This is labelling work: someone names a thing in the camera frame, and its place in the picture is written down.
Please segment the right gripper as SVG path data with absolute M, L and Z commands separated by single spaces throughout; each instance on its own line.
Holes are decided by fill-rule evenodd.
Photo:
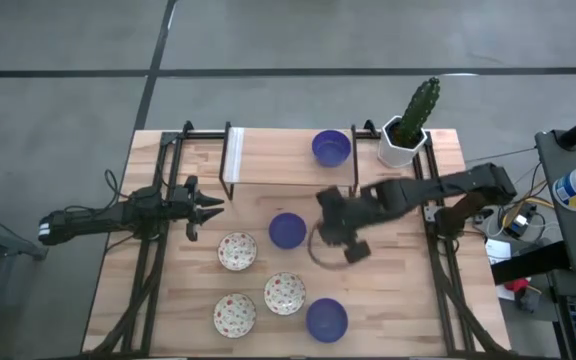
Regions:
M 318 192 L 316 199 L 322 209 L 322 220 L 316 226 L 322 241 L 329 247 L 343 247 L 348 264 L 368 257 L 370 248 L 358 239 L 357 230 L 368 225 L 372 204 L 363 197 L 344 197 L 337 187 Z

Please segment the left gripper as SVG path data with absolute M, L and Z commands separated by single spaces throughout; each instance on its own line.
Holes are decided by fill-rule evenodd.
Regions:
M 201 192 L 196 193 L 197 184 L 198 178 L 195 175 L 191 175 L 183 185 L 172 186 L 169 194 L 169 219 L 172 221 L 187 221 L 186 236 L 191 242 L 198 240 L 197 224 L 204 224 L 224 211 L 223 208 L 203 209 L 221 205 L 224 200 L 207 196 Z

